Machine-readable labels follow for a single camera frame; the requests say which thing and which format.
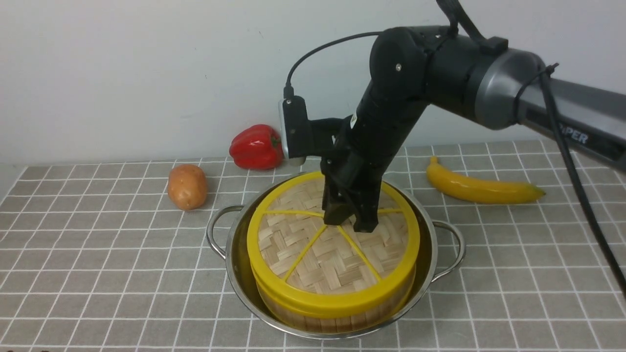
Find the yellow rim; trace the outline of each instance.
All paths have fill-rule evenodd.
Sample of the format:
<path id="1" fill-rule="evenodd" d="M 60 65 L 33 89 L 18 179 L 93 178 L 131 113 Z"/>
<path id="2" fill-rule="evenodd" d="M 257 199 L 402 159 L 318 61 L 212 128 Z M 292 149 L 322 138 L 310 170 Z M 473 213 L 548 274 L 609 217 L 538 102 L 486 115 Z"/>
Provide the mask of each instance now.
<path id="1" fill-rule="evenodd" d="M 321 295 L 290 286 L 283 281 L 283 279 L 274 274 L 263 260 L 259 248 L 259 228 L 261 220 L 263 215 L 266 214 L 267 208 L 276 197 L 296 184 L 320 177 L 323 177 L 321 172 L 311 172 L 294 177 L 276 187 L 261 201 L 257 210 L 252 215 L 248 227 L 247 247 L 250 265 L 252 266 L 252 271 L 257 279 L 259 288 L 263 289 L 266 295 L 277 304 L 280 304 L 294 313 L 321 319 L 359 314 L 389 299 L 389 297 L 395 293 L 396 289 L 407 279 L 407 276 L 410 275 L 418 256 L 418 221 L 417 218 L 415 218 L 413 208 L 411 208 L 411 205 L 406 199 L 389 184 L 383 182 L 381 185 L 382 191 L 388 194 L 398 204 L 399 210 L 393 212 L 402 212 L 404 214 L 409 231 L 407 248 L 397 268 L 384 279 L 380 279 L 377 284 L 365 290 L 349 294 Z"/>
<path id="2" fill-rule="evenodd" d="M 385 321 L 387 319 L 390 319 L 392 316 L 394 316 L 397 312 L 400 311 L 400 309 L 402 309 L 404 307 L 404 305 L 409 301 L 409 295 L 411 294 L 411 288 L 413 287 L 413 284 L 415 283 L 415 270 L 416 268 L 413 268 L 414 271 L 411 272 L 411 277 L 409 278 L 409 289 L 406 290 L 406 292 L 404 293 L 404 295 L 402 296 L 402 299 L 400 300 L 400 302 L 398 302 L 398 304 L 396 305 L 396 307 L 392 310 L 390 310 L 387 315 L 381 317 L 380 319 L 378 319 L 378 321 L 372 322 L 368 327 L 374 326 L 376 324 L 379 324 L 381 321 Z M 268 304 L 268 302 L 265 300 L 265 298 L 263 296 L 261 296 L 261 301 L 263 301 L 263 303 L 265 303 L 265 306 L 267 307 L 267 310 L 270 311 L 270 313 L 272 313 L 272 315 L 278 319 L 281 323 L 288 325 L 292 328 L 295 329 L 299 329 L 300 327 L 298 326 L 294 326 L 292 324 L 290 324 L 288 321 L 286 321 L 285 319 L 281 318 L 279 314 L 276 314 L 276 312 L 272 309 L 271 304 Z"/>

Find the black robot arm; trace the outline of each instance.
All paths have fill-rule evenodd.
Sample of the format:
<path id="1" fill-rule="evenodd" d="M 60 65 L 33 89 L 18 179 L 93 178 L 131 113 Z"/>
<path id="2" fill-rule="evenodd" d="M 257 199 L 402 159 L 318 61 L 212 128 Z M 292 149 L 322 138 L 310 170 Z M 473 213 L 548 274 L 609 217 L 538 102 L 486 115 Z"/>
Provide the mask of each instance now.
<path id="1" fill-rule="evenodd" d="M 581 185 L 569 147 L 626 172 L 626 96 L 549 79 L 535 54 L 484 38 L 458 0 L 437 0 L 449 26 L 400 27 L 377 34 L 369 58 L 371 80 L 356 112 L 343 119 L 310 121 L 290 77 L 281 103 L 285 156 L 321 157 L 325 176 L 324 222 L 354 215 L 354 230 L 377 224 L 382 175 L 429 105 L 492 130 L 522 124 L 557 141 L 574 191 L 626 298 L 626 277 L 610 250 Z M 468 36 L 458 34 L 458 25 Z M 334 43 L 369 36 L 338 39 Z"/>
<path id="2" fill-rule="evenodd" d="M 382 175 L 424 109 L 433 103 L 475 118 L 478 77 L 498 56 L 494 47 L 506 50 L 504 39 L 492 43 L 484 49 L 448 26 L 388 29 L 372 46 L 371 80 L 353 115 L 309 121 L 304 99 L 282 102 L 287 156 L 322 158 L 326 224 L 355 215 L 356 231 L 376 228 Z"/>

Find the banana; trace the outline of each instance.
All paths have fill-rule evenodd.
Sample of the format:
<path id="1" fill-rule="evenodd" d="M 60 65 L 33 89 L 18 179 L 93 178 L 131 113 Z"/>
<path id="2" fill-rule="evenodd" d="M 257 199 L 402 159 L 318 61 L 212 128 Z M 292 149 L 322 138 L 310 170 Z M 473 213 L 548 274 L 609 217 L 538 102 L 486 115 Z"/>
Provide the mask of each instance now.
<path id="1" fill-rule="evenodd" d="M 474 179 L 454 173 L 432 156 L 426 168 L 428 181 L 443 194 L 468 202 L 483 204 L 520 204 L 534 202 L 545 192 L 526 182 L 502 182 Z"/>

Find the woven bamboo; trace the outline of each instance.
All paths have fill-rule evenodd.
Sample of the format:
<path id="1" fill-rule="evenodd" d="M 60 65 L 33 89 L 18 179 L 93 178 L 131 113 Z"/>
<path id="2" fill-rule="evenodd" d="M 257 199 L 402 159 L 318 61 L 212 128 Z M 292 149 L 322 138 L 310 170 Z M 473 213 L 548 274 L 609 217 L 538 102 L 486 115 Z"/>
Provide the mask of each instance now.
<path id="1" fill-rule="evenodd" d="M 320 295 L 349 294 L 375 286 L 392 273 L 408 242 L 404 214 L 381 192 L 379 225 L 373 233 L 353 231 L 354 217 L 326 226 L 321 209 L 324 179 L 297 184 L 276 197 L 262 216 L 259 249 L 266 265 L 288 285 Z M 378 306 L 352 316 L 305 317 L 261 296 L 278 318 L 309 331 L 343 332 L 386 319 L 404 302 L 414 275 Z"/>

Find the stainless steel pot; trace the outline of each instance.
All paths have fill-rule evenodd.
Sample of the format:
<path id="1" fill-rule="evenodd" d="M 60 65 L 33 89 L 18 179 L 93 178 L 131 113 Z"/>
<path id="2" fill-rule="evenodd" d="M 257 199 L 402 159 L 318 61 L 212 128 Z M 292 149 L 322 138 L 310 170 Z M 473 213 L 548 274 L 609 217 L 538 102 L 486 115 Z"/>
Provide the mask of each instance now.
<path id="1" fill-rule="evenodd" d="M 312 333 L 310 331 L 295 329 L 275 319 L 263 303 L 263 300 L 261 300 L 255 279 L 252 275 L 252 268 L 248 257 L 246 245 L 248 225 L 259 202 L 279 184 L 275 184 L 267 190 L 259 192 L 256 198 L 254 198 L 254 200 L 248 205 L 231 205 L 220 209 L 208 223 L 206 232 L 207 240 L 211 245 L 211 248 L 213 248 L 213 250 L 226 261 L 228 279 L 230 280 L 233 290 L 239 299 L 246 307 L 248 307 L 249 310 L 252 311 L 254 315 L 265 323 L 285 333 L 309 339 L 344 339 L 369 334 L 397 321 L 400 317 L 405 315 L 424 296 L 424 293 L 430 284 L 455 270 L 465 257 L 465 241 L 461 232 L 454 225 L 443 221 L 431 220 L 428 213 L 424 210 L 424 207 L 417 200 L 415 200 L 411 194 L 395 186 L 391 182 L 387 183 L 398 190 L 398 192 L 402 193 L 402 195 L 413 207 L 415 215 L 418 219 L 420 231 L 420 243 L 417 258 L 418 270 L 416 270 L 415 282 L 406 305 L 388 320 L 375 326 L 371 326 L 370 328 L 351 331 L 349 333 Z M 213 237 L 213 229 L 217 220 L 229 212 L 239 212 L 239 214 L 230 228 L 226 241 L 226 250 L 224 250 L 215 241 L 215 238 Z M 454 263 L 437 274 L 434 272 L 437 263 L 438 251 L 437 237 L 434 230 L 435 227 L 452 232 L 459 245 L 459 251 L 457 252 Z"/>

